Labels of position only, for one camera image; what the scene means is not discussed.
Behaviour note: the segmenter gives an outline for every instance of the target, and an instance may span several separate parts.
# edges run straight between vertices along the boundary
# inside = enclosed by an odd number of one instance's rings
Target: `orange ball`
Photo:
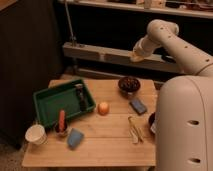
[[[109,113],[109,104],[107,102],[101,102],[98,104],[98,113],[100,115],[106,115]]]

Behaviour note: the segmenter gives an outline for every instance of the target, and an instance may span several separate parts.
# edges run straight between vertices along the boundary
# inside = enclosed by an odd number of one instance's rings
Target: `wooden table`
[[[24,167],[99,167],[99,166],[154,166],[155,142],[149,132],[148,118],[155,111],[157,93],[152,80],[140,80],[141,89],[136,96],[148,107],[148,112],[138,116],[117,87],[118,80],[84,80],[96,105],[107,101],[110,113],[100,116],[95,108],[70,122],[85,138],[75,150],[67,146],[67,138],[58,139],[47,133],[47,141],[35,146],[28,144],[22,165]],[[53,80],[50,86],[66,82]],[[128,117],[143,130],[144,142],[133,144]]]

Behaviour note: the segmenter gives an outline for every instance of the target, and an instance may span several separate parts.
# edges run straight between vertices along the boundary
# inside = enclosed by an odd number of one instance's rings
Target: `floor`
[[[63,74],[61,79],[72,79],[73,76]],[[24,141],[20,150],[5,144],[0,140],[0,170],[4,171],[147,171],[142,167],[114,167],[114,168],[23,168],[21,166],[27,142]]]

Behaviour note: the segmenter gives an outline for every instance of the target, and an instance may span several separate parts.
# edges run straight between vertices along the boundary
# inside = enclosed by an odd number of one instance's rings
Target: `small red item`
[[[63,132],[65,129],[65,111],[64,110],[61,110],[59,113],[58,125],[59,125],[59,132]]]

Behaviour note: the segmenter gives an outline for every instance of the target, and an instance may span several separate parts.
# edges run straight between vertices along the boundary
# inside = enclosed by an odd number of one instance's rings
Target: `bowl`
[[[118,81],[118,87],[124,93],[134,93],[141,87],[140,81],[133,76],[125,76]]]

